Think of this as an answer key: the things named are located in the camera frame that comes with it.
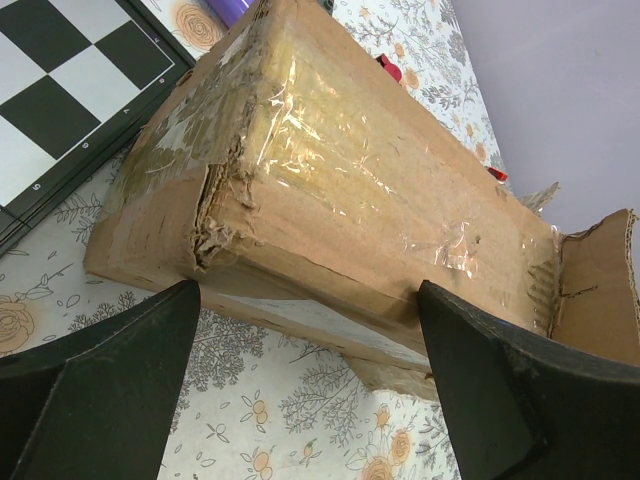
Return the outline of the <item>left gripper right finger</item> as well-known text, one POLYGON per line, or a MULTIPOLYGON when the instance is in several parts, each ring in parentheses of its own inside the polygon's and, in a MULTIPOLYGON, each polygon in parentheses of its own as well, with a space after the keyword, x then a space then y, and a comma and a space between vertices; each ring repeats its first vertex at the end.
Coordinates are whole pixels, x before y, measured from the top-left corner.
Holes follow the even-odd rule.
POLYGON ((532 333, 428 280, 417 301, 462 478, 638 478, 638 367, 532 333))

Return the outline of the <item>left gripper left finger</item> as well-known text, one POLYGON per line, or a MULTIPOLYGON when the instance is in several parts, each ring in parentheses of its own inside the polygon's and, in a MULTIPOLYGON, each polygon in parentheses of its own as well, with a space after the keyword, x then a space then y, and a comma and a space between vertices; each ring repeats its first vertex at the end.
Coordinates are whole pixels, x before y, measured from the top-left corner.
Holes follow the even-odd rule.
POLYGON ((2 478, 157 478, 200 307, 184 280, 3 358, 2 478))

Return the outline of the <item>brown taped cardboard box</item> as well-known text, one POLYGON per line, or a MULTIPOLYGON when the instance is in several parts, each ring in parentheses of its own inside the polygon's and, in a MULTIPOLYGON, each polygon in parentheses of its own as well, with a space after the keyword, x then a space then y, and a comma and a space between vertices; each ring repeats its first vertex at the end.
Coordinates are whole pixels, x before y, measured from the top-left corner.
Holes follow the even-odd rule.
POLYGON ((89 273, 373 364, 431 372, 430 281, 538 339, 639 362, 634 214, 563 235, 313 1, 257 1, 124 161, 89 273))

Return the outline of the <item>red black knife cap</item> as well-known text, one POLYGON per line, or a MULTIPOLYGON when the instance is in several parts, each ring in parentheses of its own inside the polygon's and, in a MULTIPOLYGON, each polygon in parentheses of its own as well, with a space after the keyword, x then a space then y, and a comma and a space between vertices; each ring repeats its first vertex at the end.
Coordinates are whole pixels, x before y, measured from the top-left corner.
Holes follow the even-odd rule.
POLYGON ((392 63, 386 55, 381 54, 375 60, 397 83, 402 81, 403 74, 401 69, 392 63))

